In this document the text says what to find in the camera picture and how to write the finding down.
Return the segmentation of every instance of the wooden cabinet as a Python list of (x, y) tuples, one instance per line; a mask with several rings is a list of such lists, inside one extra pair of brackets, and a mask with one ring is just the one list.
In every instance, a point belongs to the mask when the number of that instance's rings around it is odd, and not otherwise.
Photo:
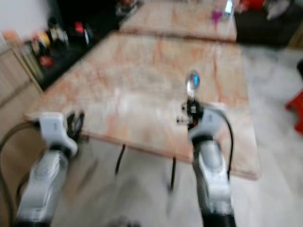
[[(0, 140), (14, 125), (23, 121), (23, 113), (38, 99), (42, 90), (16, 49), (0, 48)], [(44, 148), (40, 133), (26, 129), (16, 133), (1, 153), (0, 168), (8, 185), (15, 210), (15, 194), (21, 178)], [(0, 226), (8, 226), (7, 207), (0, 197)]]

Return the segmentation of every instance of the white floor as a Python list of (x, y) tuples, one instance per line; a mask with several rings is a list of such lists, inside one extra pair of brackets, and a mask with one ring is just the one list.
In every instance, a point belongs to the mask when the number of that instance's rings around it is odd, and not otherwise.
[(242, 54), (262, 176), (257, 182), (232, 178), (237, 224), (302, 226), (303, 136), (284, 105), (303, 88), (296, 70), (303, 52), (243, 47)]
[[(303, 52), (243, 47), (262, 176), (232, 177), (239, 227), (300, 227), (303, 221), (303, 136), (285, 104), (301, 88), (296, 63)], [(119, 215), (142, 227), (201, 226), (191, 165), (178, 163), (167, 190), (171, 160), (128, 150), (114, 178), (120, 146), (92, 141), (71, 164), (53, 226), (104, 226)]]

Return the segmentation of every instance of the black table leg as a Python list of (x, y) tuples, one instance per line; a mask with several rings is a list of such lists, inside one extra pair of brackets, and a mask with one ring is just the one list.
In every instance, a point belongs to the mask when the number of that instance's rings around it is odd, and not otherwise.
[(119, 173), (119, 167), (120, 167), (122, 156), (124, 154), (124, 150), (125, 150), (125, 144), (123, 144), (123, 146), (122, 146), (122, 150), (120, 152), (120, 155), (119, 155), (119, 158), (118, 158), (118, 161), (117, 161), (117, 164), (116, 164), (115, 176), (117, 176), (118, 173)]
[(172, 171), (171, 171), (171, 181), (170, 181), (170, 191), (174, 190), (174, 184), (175, 184), (175, 174), (176, 174), (176, 163), (177, 160), (174, 157), (172, 160)]

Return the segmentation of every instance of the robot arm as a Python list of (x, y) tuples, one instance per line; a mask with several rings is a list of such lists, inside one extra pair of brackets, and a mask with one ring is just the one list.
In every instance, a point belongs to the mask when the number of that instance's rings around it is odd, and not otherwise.
[(185, 121), (188, 138), (194, 147), (192, 166), (196, 174), (203, 223), (205, 227), (236, 227), (229, 182), (230, 168), (226, 167), (220, 146), (214, 138), (225, 119), (231, 133), (232, 150), (232, 129), (221, 108), (201, 104), (195, 99), (199, 84), (198, 73), (192, 71), (186, 80), (188, 98), (182, 110), (188, 116)]
[(66, 130), (62, 113), (44, 113), (40, 116), (40, 129), (47, 150), (31, 169), (15, 226), (50, 226), (65, 182), (68, 162), (78, 151), (76, 140), (83, 119), (84, 114), (81, 113), (74, 125), (69, 122)]

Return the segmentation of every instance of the table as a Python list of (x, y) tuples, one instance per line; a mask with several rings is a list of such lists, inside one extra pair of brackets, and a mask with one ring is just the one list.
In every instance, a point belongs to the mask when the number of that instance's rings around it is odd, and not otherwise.
[[(27, 111), (83, 109), (83, 134), (191, 162), (186, 126), (176, 124), (186, 99), (185, 76), (201, 75), (197, 98), (223, 102), (234, 129), (234, 174), (256, 179), (260, 167), (241, 50), (231, 44), (111, 34)], [(229, 135), (217, 135), (228, 160)]]
[(179, 36), (221, 42), (236, 42), (234, 17), (212, 21), (212, 3), (150, 2), (126, 20), (121, 32)]

